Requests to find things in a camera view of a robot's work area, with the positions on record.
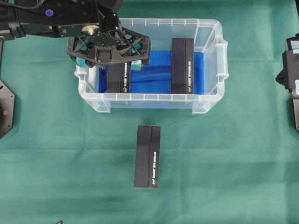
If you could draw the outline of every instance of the metal bracket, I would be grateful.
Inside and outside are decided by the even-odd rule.
[[[14,94],[0,80],[0,105],[2,114],[0,117],[0,138],[13,127]]]
[[[296,129],[299,131],[299,99],[293,99]]]

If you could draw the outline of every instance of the black clamp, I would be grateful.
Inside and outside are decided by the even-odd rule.
[[[299,131],[299,34],[286,40],[282,57],[284,68],[276,77],[276,81],[291,93],[296,129]]]

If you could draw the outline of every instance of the blue liner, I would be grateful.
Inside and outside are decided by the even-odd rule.
[[[204,94],[204,55],[194,53],[194,94]],[[132,71],[130,93],[171,94],[171,51],[152,51],[150,65]],[[99,92],[107,91],[107,69],[100,69]]]

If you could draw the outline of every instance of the black mechanical part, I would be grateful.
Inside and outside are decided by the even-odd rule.
[[[295,0],[299,13],[299,0]],[[292,97],[295,127],[299,131],[299,34],[285,42],[285,52],[282,54],[283,70],[277,75],[276,81],[285,86]]]
[[[89,67],[135,60],[149,64],[150,39],[123,28],[116,14],[123,2],[45,0],[31,10],[25,8],[35,7],[36,0],[15,0],[15,6],[0,3],[0,40],[26,35],[69,37],[67,53],[74,61],[85,59]]]
[[[135,188],[157,189],[161,127],[138,126]]]
[[[0,138],[13,127],[14,94],[0,81]]]

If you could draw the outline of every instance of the black cable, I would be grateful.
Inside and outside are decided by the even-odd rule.
[[[42,6],[42,4],[45,1],[46,0],[40,0],[35,6],[31,6],[31,7],[18,6],[18,5],[11,4],[11,3],[6,3],[6,2],[0,2],[0,6],[8,6],[8,7],[15,7],[15,8],[20,8],[20,9],[25,9],[25,10],[33,10],[33,9],[37,9],[40,6]]]

